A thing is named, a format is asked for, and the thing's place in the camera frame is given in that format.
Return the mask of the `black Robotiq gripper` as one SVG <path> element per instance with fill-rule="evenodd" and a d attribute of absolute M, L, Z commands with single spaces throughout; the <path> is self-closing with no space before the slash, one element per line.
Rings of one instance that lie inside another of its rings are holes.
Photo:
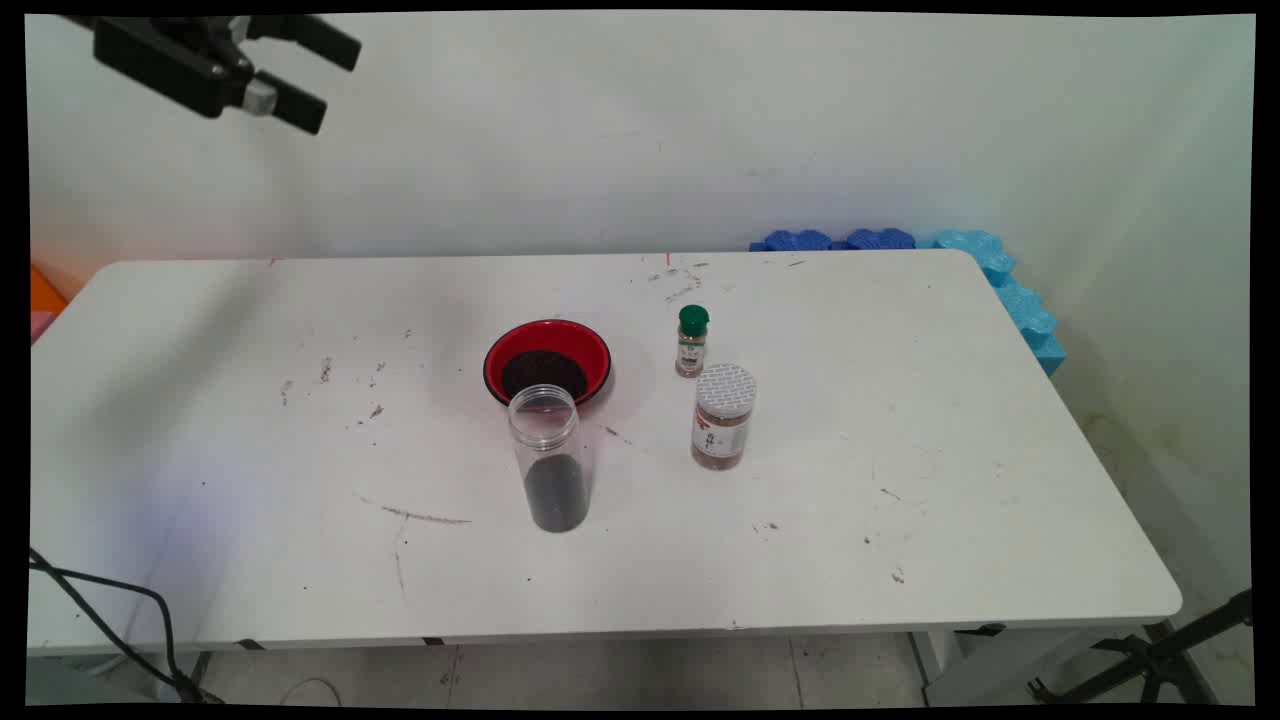
<path fill-rule="evenodd" d="M 93 58 L 183 108 L 218 118 L 225 108 L 273 117 L 317 135 L 326 102 L 293 83 L 257 72 L 244 38 L 297 44 L 355 70 L 362 44 L 320 15 L 64 15 L 92 35 Z"/>

